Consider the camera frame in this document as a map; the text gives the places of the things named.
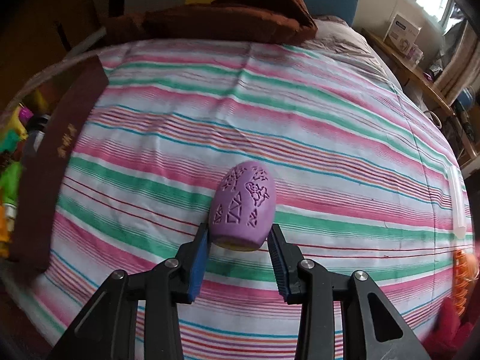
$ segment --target folded blanket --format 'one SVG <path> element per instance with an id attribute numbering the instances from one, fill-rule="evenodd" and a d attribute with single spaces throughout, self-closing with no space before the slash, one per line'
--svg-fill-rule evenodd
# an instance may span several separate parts
<path id="1" fill-rule="evenodd" d="M 303 0 L 215 0 L 111 17 L 105 27 L 108 44 L 189 38 L 296 45 L 317 32 Z"/>

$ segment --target striped bedsheet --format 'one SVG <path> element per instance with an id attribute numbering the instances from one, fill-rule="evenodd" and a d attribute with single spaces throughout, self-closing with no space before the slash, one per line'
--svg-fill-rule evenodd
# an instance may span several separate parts
<path id="1" fill-rule="evenodd" d="M 331 271 L 366 270 L 428 332 L 451 291 L 452 250 L 471 248 L 470 210 L 457 240 L 446 178 L 457 161 L 383 72 L 327 51 L 204 40 L 124 44 L 100 59 L 109 86 L 63 180 L 51 266 L 29 290 L 2 272 L 49 342 L 112 270 L 151 269 L 190 241 L 222 176 L 249 159 L 275 177 L 288 242 Z M 266 244 L 212 246 L 201 293 L 178 314 L 186 359 L 294 357 L 300 308 L 278 294 Z"/>

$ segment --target curtain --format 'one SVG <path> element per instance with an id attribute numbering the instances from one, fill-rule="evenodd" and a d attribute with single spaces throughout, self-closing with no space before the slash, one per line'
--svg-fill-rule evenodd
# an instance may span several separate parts
<path id="1" fill-rule="evenodd" d="M 460 92 L 480 75 L 480 40 L 467 23 L 457 50 L 435 86 L 442 92 L 448 105 L 452 105 Z"/>

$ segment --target orange object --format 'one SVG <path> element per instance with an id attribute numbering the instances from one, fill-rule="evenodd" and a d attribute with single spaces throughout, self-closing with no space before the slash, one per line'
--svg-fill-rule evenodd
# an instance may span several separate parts
<path id="1" fill-rule="evenodd" d="M 459 316 L 465 311 L 467 286 L 479 275 L 479 263 L 474 254 L 465 253 L 463 250 L 456 250 L 453 253 L 453 302 Z"/>

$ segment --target purple egg-shaped object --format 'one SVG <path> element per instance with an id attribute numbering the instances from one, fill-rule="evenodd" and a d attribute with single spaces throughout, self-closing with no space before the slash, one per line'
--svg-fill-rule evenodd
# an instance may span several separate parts
<path id="1" fill-rule="evenodd" d="M 210 206 L 212 242 L 237 251 L 259 249 L 272 227 L 276 200 L 275 181 L 265 165 L 247 161 L 231 168 Z"/>

